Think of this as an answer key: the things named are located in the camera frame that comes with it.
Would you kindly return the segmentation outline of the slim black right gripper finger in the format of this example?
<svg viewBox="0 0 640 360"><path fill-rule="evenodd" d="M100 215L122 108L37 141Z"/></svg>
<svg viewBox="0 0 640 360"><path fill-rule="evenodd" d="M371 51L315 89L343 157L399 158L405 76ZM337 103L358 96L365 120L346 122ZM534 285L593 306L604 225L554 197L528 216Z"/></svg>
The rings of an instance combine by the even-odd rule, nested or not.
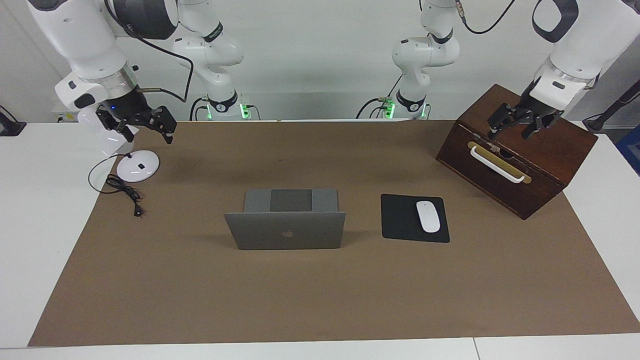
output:
<svg viewBox="0 0 640 360"><path fill-rule="evenodd" d="M101 109L100 107L96 109L96 116L107 131L115 131L122 135L127 142L134 142L134 132L126 121L118 121L109 111Z"/></svg>

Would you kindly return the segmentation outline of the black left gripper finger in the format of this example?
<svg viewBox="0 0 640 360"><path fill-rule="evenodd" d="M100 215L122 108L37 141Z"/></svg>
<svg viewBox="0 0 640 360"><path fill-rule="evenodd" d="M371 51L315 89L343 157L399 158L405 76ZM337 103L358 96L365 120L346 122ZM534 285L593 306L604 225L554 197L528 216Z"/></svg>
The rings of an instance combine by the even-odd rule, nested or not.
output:
<svg viewBox="0 0 640 360"><path fill-rule="evenodd" d="M501 104L493 114L487 119L489 139L496 139L498 134L503 130L515 125L515 110L508 104Z"/></svg>
<svg viewBox="0 0 640 360"><path fill-rule="evenodd" d="M554 111L553 113L546 115L538 114L537 112L530 112L530 114L526 116L528 123L526 128L522 130L521 137L525 140L530 139L530 137L540 130L550 128L554 125L557 120L562 118L563 114L564 111Z"/></svg>

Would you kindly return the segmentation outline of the blocky black right gripper finger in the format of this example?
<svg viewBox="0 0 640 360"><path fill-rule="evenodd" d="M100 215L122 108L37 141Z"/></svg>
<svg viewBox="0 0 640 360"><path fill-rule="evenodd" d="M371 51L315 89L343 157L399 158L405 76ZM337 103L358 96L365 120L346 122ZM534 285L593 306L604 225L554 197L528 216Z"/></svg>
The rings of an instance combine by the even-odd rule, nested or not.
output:
<svg viewBox="0 0 640 360"><path fill-rule="evenodd" d="M150 110L150 129L160 133L167 145L173 143L174 132L178 126L173 114L166 106L161 105Z"/></svg>

